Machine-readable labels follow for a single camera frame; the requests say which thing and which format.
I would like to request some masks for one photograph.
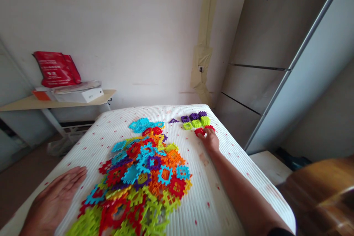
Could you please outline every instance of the plastic bag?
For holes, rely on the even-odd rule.
[[[33,54],[43,74],[45,87],[70,86],[81,83],[81,77],[70,55],[55,52]]]

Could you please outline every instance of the left hand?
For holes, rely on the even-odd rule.
[[[52,181],[33,201],[19,236],[54,235],[86,174],[78,166]]]

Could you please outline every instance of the hand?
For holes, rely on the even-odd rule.
[[[216,136],[213,129],[205,128],[204,131],[206,132],[206,137],[202,134],[198,134],[198,137],[203,142],[206,151],[211,153],[219,152],[219,139]]]
[[[52,181],[33,201],[20,236],[54,235],[86,174],[86,167],[78,166]]]

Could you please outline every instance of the masking tape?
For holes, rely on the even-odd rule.
[[[191,87],[196,91],[202,103],[214,107],[210,93],[207,89],[207,73],[213,49],[209,47],[211,29],[215,14],[217,0],[203,0],[200,14],[198,44],[194,46],[193,64],[191,75]],[[198,66],[203,67],[203,72],[199,72]]]

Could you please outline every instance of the white bed sheet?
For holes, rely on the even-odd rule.
[[[70,168],[86,166],[88,168],[87,178],[76,193],[69,212],[56,230],[55,235],[65,235],[76,221],[80,203],[102,178],[98,172],[100,162],[108,159],[112,146],[116,142],[139,135],[133,133],[128,126],[133,120],[142,117],[147,117],[152,122],[165,122],[164,134],[168,136],[166,142],[177,144],[180,154],[193,174],[191,178],[193,186],[183,197],[178,211],[170,215],[170,224],[167,226],[166,234],[176,236],[245,235],[214,166],[211,162],[205,166],[200,160],[199,156],[202,153],[209,160],[200,140],[194,132],[182,129],[181,122],[168,123],[172,118],[180,121],[182,115],[190,115],[199,111],[207,112],[211,119],[211,124],[215,127],[220,139],[220,150],[223,155],[258,189],[295,233],[296,224],[293,212],[279,191],[237,144],[210,108],[205,104],[195,104],[133,107],[103,113],[18,209],[13,218],[0,231],[0,236],[19,234],[32,201],[48,183]]]

